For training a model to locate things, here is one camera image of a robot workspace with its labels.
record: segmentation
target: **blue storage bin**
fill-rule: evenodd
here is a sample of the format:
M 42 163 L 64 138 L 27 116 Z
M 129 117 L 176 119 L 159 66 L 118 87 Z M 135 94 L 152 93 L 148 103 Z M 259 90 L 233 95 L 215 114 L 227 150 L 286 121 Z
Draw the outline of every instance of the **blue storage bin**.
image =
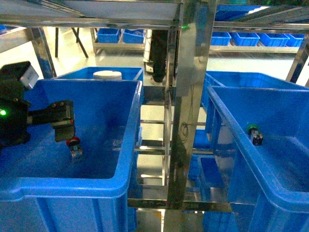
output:
M 224 188 L 221 175 L 214 156 L 199 156 L 197 186 L 200 187 L 202 201 L 210 199 L 211 188 Z M 230 223 L 232 213 L 205 212 L 203 216 L 203 229 L 205 232 L 226 232 L 236 229 L 237 225 Z
M 125 232 L 127 189 L 141 105 L 139 81 L 40 80 L 25 93 L 31 110 L 74 102 L 76 135 L 87 159 L 73 164 L 50 125 L 0 156 L 3 231 Z
M 230 215 L 230 221 L 228 223 L 226 232 L 239 232 L 234 214 Z
M 204 232 L 226 232 L 231 214 L 206 211 L 203 216 Z
M 131 67 L 86 67 L 82 68 L 62 76 L 58 79 L 93 79 L 93 74 L 99 71 L 117 71 L 121 72 L 123 80 L 138 80 L 144 81 L 144 69 L 143 68 L 131 68 Z
M 304 34 L 287 34 L 286 36 L 290 38 L 286 44 L 289 47 L 300 47 L 305 37 Z
M 144 30 L 128 30 L 125 29 L 123 32 L 123 40 L 127 44 L 142 44 L 144 42 Z
M 211 45 L 228 46 L 231 36 L 228 32 L 213 32 L 211 37 Z
M 136 142 L 136 147 L 140 147 L 142 144 L 142 127 L 139 129 L 138 133 L 138 141 Z M 142 198 L 142 191 L 139 191 L 138 195 L 137 192 L 132 193 L 132 191 L 138 191 L 138 180 L 137 180 L 137 160 L 139 157 L 139 151 L 134 152 L 133 156 L 133 163 L 132 163 L 132 172 L 131 172 L 131 177 L 130 177 L 130 184 L 129 184 L 129 189 L 128 189 L 128 194 L 129 197 L 134 197 L 134 198 Z M 137 214 L 136 214 L 136 208 L 131 208 L 128 207 L 127 209 L 127 219 L 128 219 L 128 232 L 134 232 L 137 229 Z
M 120 29 L 101 28 L 97 32 L 98 43 L 117 44 L 120 39 Z
M 253 11 L 259 7 L 260 6 L 218 5 L 215 21 L 232 21 L 236 18 L 245 16 L 249 11 Z
M 209 87 L 208 93 L 215 108 L 211 145 L 228 201 L 244 203 L 232 205 L 239 230 L 309 231 L 309 91 Z M 250 124 L 263 134 L 262 145 L 250 141 Z
M 209 143 L 207 134 L 205 133 L 205 130 L 203 129 L 196 130 L 193 147 L 202 148 L 202 149 L 210 148 L 210 143 Z
M 212 155 L 199 156 L 198 163 L 198 186 L 201 198 L 206 201 L 210 198 L 210 188 L 224 188 L 216 160 Z
M 230 33 L 237 46 L 256 46 L 260 37 L 256 33 Z
M 289 37 L 285 34 L 258 34 L 260 41 L 267 47 L 285 47 L 289 41 Z
M 4 25 L 0 25 L 0 34 L 6 33 L 6 27 Z
M 212 129 L 211 118 L 214 113 L 213 108 L 209 108 L 208 86 L 226 86 L 226 87 L 257 87 L 257 88 L 277 88 L 277 89 L 304 89 L 309 88 L 296 85 L 291 82 L 283 81 L 262 73 L 254 72 L 217 72 L 207 71 L 205 75 L 204 88 L 201 104 L 207 111 L 206 133 Z
M 197 159 L 198 159 L 198 155 L 192 154 L 191 160 L 190 160 L 189 174 L 188 174 L 189 180 L 197 179 L 197 176 L 199 173 Z

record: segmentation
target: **black trousers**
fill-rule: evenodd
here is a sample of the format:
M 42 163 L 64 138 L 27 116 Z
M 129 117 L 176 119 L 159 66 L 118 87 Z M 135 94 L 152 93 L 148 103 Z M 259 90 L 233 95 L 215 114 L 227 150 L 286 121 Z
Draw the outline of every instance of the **black trousers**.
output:
M 166 57 L 168 49 L 168 31 L 153 30 L 151 41 L 151 59 L 154 63 L 153 78 L 162 82 L 166 74 Z

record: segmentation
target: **white cylindrical container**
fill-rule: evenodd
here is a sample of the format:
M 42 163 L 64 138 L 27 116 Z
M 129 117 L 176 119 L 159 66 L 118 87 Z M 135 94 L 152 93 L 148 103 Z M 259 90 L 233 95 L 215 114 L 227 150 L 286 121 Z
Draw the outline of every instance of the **white cylindrical container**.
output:
M 107 80 L 107 81 L 119 81 L 122 80 L 121 72 L 117 71 L 98 71 L 93 74 L 94 79 Z

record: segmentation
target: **white floor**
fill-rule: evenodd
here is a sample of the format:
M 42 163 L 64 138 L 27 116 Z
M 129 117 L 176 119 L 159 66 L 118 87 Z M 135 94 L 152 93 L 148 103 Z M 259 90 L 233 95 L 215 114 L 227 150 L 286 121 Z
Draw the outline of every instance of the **white floor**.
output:
M 143 55 L 128 55 L 124 51 L 117 54 L 108 54 L 104 51 L 95 56 L 91 43 L 89 29 L 81 29 L 80 39 L 83 42 L 89 58 L 85 58 L 81 48 L 75 42 L 71 29 L 61 28 L 59 33 L 59 58 L 55 55 L 55 29 L 46 28 L 46 37 L 52 53 L 57 75 L 63 75 L 87 66 L 109 67 L 143 67 Z M 42 78 L 39 64 L 36 60 L 31 43 L 26 43 L 7 52 L 0 54 L 0 66 L 29 60 Z M 210 56 L 208 70 L 212 71 L 237 71 L 237 72 L 260 72 L 271 76 L 285 79 L 293 63 L 293 55 L 283 54 L 213 54 Z M 308 79 L 308 67 L 302 73 L 298 84 L 304 85 Z M 150 76 L 146 75 L 145 85 L 150 85 Z M 143 106 L 142 119 L 163 120 L 163 107 Z M 206 114 L 200 111 L 199 121 L 205 122 Z M 163 137 L 162 125 L 143 124 L 143 139 L 159 140 Z M 160 156 L 140 156 L 138 166 L 140 174 L 161 174 L 162 159 Z

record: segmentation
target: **stainless steel shelf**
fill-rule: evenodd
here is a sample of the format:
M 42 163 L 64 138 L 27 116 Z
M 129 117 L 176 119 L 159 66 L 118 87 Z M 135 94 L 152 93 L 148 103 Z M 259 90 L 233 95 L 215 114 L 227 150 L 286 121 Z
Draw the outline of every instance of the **stainless steel shelf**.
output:
M 260 44 L 258 46 L 211 46 L 211 52 L 248 52 L 248 53 L 292 53 L 298 52 L 298 47 L 266 47 Z
M 295 70 L 292 70 L 292 79 L 297 80 L 299 70 L 305 65 L 308 58 L 309 34 L 306 35 L 301 48 L 276 48 L 276 47 L 235 47 L 235 46 L 210 46 L 212 31 L 252 31 L 268 33 L 307 33 L 308 24 L 283 24 L 259 21 L 250 22 L 214 22 L 217 3 L 224 0 L 64 0 L 61 3 L 41 0 L 33 3 L 26 0 L 0 1 L 0 24 L 27 26 L 27 27 L 90 27 L 90 28 L 128 28 L 128 29 L 168 29 L 168 58 L 167 58 L 167 86 L 144 88 L 147 104 L 161 104 L 169 109 L 174 107 L 172 143 L 169 137 L 159 146 L 148 147 L 149 153 L 159 153 L 170 159 L 170 164 L 164 163 L 164 184 L 166 186 L 138 186 L 143 189 L 142 199 L 128 199 L 129 206 L 138 208 L 165 209 L 164 232 L 177 231 L 173 225 L 181 225 L 179 213 L 182 210 L 221 211 L 230 212 L 230 204 L 221 201 L 226 197 L 220 189 L 212 189 L 213 198 L 208 202 L 200 202 L 198 193 L 188 194 L 187 176 L 193 149 L 194 135 L 197 126 L 200 99 L 203 90 L 203 81 L 207 68 L 209 51 L 225 52 L 264 52 L 264 53 L 296 53 Z M 203 8 L 208 8 L 205 23 L 198 21 L 198 16 L 203 15 Z M 180 26 L 186 25 L 181 32 Z M 204 47 L 195 53 L 197 29 L 205 34 Z M 47 41 L 42 29 L 29 29 L 29 37 L 24 31 L 13 35 L 4 35 L 7 43 L 10 36 L 17 37 L 11 45 L 32 41 L 45 78 L 56 76 Z M 94 50 L 104 49 L 142 49 L 136 44 L 98 44 L 93 36 Z M 10 49 L 9 46 L 0 45 L 1 50 Z M 164 126 L 171 125 L 172 120 L 165 116 Z M 188 133 L 183 133 L 183 125 Z
M 31 41 L 26 28 L 15 28 L 0 35 L 0 53 Z
M 94 52 L 97 54 L 99 50 L 130 50 L 130 51 L 144 51 L 145 43 L 125 43 L 123 42 L 123 33 L 118 43 L 99 43 L 94 29 L 91 29 L 92 46 Z

